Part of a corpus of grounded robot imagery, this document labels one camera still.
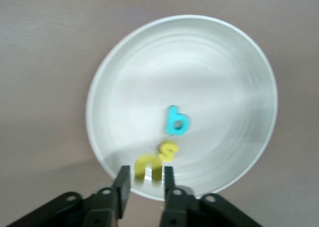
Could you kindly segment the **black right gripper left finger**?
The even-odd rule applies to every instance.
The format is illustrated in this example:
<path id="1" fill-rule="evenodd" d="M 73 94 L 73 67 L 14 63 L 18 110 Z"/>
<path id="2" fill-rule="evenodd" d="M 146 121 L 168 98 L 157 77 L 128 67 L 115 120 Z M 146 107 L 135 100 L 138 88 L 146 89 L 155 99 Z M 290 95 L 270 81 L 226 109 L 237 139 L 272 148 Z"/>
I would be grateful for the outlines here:
<path id="1" fill-rule="evenodd" d="M 83 227 L 118 227 L 123 217 L 131 189 L 130 166 L 122 166 L 111 186 L 91 195 Z"/>

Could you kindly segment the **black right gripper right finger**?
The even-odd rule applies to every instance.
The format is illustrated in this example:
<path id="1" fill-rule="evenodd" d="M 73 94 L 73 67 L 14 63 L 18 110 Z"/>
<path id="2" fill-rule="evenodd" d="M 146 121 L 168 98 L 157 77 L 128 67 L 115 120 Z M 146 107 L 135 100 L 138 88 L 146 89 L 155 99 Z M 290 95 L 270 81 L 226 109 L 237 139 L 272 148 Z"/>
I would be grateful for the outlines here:
<path id="1" fill-rule="evenodd" d="M 176 185 L 173 167 L 164 168 L 164 211 L 159 227 L 191 227 L 191 207 L 196 202 L 192 188 Z"/>

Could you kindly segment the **yellow foam letter u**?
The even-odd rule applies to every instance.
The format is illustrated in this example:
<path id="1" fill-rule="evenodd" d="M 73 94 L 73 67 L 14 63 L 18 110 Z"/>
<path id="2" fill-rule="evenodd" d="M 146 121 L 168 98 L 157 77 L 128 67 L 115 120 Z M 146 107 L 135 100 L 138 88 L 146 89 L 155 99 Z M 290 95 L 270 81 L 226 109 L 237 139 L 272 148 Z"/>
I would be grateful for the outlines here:
<path id="1" fill-rule="evenodd" d="M 143 154 L 137 158 L 134 165 L 135 182 L 140 186 L 144 184 L 147 167 L 151 169 L 151 183 L 159 185 L 162 181 L 162 160 L 154 154 Z"/>

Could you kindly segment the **yellow foam letter s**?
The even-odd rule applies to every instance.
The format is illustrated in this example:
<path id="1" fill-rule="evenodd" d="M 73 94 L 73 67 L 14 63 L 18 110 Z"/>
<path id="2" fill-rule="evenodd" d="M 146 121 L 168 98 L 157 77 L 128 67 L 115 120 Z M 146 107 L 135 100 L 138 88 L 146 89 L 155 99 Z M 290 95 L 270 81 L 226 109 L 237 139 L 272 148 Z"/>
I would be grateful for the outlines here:
<path id="1" fill-rule="evenodd" d="M 175 158 L 179 147 L 175 142 L 163 141 L 159 146 L 158 156 L 164 162 L 170 162 Z"/>

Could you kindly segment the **cyan foam letter b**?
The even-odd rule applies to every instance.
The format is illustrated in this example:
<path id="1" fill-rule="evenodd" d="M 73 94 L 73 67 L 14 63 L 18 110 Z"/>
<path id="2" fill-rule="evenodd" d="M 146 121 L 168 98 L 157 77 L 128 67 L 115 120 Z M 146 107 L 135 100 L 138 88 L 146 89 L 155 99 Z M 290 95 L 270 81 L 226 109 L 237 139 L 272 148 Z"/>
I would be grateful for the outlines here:
<path id="1" fill-rule="evenodd" d="M 184 135 L 190 127 L 190 119 L 179 112 L 178 107 L 171 105 L 167 111 L 165 131 L 169 135 Z"/>

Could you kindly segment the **beige round plate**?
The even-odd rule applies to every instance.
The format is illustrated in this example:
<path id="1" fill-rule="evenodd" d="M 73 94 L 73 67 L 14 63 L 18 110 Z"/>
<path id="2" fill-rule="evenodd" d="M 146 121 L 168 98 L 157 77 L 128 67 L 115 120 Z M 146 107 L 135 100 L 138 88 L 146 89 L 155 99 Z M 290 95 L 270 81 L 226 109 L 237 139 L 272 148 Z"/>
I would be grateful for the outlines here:
<path id="1" fill-rule="evenodd" d="M 184 135 L 165 131 L 169 106 L 190 119 Z M 275 77 L 261 48 L 233 25 L 202 15 L 146 24 L 122 39 L 92 81 L 86 127 L 101 166 L 115 177 L 163 141 L 179 151 L 162 166 L 197 197 L 230 186 L 257 162 L 271 138 L 278 109 Z M 132 191 L 164 199 L 164 181 Z"/>

